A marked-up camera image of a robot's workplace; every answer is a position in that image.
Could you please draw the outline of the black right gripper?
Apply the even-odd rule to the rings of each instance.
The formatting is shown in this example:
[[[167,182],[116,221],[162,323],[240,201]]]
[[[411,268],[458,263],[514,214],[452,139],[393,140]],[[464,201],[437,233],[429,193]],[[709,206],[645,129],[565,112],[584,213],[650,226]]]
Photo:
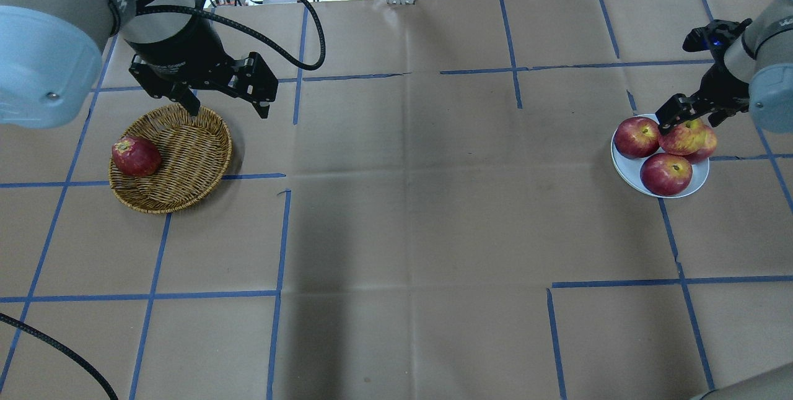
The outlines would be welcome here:
[[[728,70],[725,54],[732,46],[741,47],[740,37],[753,19],[741,22],[716,19],[705,27],[692,28],[683,40],[685,52],[708,50],[714,64],[703,75],[699,90],[689,96],[675,93],[656,112],[658,129],[666,136],[684,121],[708,116],[710,127],[717,128],[739,112],[748,111],[748,84]]]

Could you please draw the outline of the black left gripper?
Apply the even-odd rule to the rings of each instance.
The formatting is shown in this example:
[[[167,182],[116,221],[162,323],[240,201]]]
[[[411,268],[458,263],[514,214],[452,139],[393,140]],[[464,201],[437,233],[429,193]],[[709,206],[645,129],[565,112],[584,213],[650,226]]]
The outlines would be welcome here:
[[[136,55],[131,75],[153,98],[169,98],[190,117],[201,103],[192,90],[215,90],[249,101],[261,119],[269,116],[278,80],[260,54],[234,59],[201,10],[206,0],[136,0],[141,11],[152,7],[187,7],[188,13],[139,14],[128,22],[127,42]]]

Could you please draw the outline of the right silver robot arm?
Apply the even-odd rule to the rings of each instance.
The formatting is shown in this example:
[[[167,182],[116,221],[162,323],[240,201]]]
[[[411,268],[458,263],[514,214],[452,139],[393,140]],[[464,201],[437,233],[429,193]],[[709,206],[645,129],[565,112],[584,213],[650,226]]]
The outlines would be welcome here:
[[[756,19],[692,28],[682,48],[709,52],[714,64],[697,92],[675,93],[656,111],[661,134],[703,116],[716,128],[738,113],[769,132],[791,133],[792,0],[773,0]]]

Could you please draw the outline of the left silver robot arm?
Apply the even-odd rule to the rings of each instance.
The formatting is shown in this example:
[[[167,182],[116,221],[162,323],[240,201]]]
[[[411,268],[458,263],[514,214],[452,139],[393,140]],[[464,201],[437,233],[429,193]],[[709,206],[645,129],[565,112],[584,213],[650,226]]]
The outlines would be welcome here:
[[[170,99],[196,116],[195,90],[215,90],[249,101],[266,118],[277,78],[258,53],[226,53],[202,11],[205,1],[2,0],[2,123],[70,123],[115,35],[135,52],[128,70],[151,98]]]

